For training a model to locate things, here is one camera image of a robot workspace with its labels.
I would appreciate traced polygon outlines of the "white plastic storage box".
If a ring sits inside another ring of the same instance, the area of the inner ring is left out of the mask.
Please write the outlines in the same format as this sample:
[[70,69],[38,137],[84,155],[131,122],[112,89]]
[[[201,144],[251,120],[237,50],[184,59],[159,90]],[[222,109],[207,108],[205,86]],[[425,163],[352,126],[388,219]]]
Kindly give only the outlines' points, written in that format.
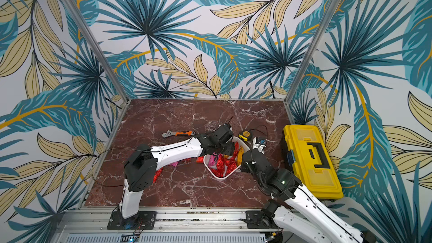
[[203,157],[202,162],[206,169],[218,181],[224,181],[235,172],[240,172],[243,155],[250,150],[245,137],[234,137],[232,141],[235,145],[233,155],[213,153]]

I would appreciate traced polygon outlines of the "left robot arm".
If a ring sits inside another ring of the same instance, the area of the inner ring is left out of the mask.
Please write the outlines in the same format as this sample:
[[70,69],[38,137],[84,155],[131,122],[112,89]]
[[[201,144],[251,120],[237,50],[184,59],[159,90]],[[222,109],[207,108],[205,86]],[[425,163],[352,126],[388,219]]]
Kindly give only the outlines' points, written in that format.
[[139,146],[124,166],[124,190],[119,204],[122,219],[138,215],[144,189],[153,183],[156,171],[183,159],[198,158],[220,153],[232,155],[235,151],[230,124],[224,123],[216,130],[165,146]]

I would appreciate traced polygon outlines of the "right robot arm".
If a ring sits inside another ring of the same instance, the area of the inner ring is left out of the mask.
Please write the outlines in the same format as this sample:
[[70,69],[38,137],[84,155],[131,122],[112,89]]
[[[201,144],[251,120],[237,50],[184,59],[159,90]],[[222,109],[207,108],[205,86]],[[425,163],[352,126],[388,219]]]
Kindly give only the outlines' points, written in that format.
[[371,231],[361,231],[339,218],[319,201],[301,180],[285,168],[275,168],[256,148],[243,154],[241,171],[250,173],[259,189],[270,196],[247,224],[281,228],[308,243],[374,243]]

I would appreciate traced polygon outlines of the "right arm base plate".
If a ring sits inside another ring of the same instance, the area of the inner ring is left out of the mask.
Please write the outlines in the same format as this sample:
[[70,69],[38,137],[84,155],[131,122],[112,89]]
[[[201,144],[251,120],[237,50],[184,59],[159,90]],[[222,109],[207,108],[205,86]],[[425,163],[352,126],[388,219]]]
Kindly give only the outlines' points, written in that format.
[[278,229],[274,217],[275,214],[267,210],[247,210],[243,221],[248,229]]

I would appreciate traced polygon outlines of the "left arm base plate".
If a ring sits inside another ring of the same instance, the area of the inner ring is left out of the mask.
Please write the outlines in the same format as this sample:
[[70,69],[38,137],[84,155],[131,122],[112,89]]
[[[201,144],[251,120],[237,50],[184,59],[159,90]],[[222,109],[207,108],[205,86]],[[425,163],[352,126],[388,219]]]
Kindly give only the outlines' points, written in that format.
[[108,225],[108,230],[153,230],[156,220],[155,211],[139,211],[136,215],[123,218],[120,211],[113,211]]

